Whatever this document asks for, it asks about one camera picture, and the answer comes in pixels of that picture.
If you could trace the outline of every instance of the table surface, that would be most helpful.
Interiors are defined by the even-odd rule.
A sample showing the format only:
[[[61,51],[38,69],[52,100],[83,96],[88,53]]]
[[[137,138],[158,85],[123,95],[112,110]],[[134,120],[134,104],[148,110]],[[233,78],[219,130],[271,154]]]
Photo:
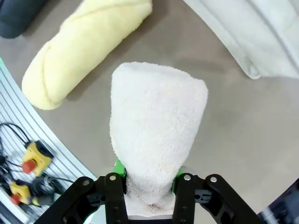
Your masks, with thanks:
[[[19,86],[38,50],[80,2],[49,1],[22,36],[0,39],[0,56]],[[299,176],[298,80],[249,79],[182,0],[153,0],[153,5],[153,14],[61,107],[37,112],[69,150],[100,175],[116,158],[109,136],[112,72],[119,64],[132,61],[184,70],[203,79],[209,89],[203,120],[185,164],[201,177],[222,175],[260,212]],[[196,219],[213,223],[203,210]]]

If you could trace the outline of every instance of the white fabric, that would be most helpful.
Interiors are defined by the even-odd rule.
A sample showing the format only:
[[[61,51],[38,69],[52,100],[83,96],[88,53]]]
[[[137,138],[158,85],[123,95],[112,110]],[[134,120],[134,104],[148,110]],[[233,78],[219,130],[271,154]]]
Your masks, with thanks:
[[[166,66],[124,63],[112,75],[110,134],[127,170],[129,216],[172,215],[171,185],[206,106],[202,80]]]
[[[297,0],[184,1],[250,78],[299,78]]]

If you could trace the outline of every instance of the white towel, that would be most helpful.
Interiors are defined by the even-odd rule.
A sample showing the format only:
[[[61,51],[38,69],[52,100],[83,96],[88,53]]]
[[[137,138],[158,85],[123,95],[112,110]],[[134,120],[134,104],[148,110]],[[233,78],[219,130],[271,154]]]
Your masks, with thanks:
[[[129,216],[172,215],[171,185],[206,106],[207,88],[186,72],[124,63],[112,76],[110,134],[127,170]]]

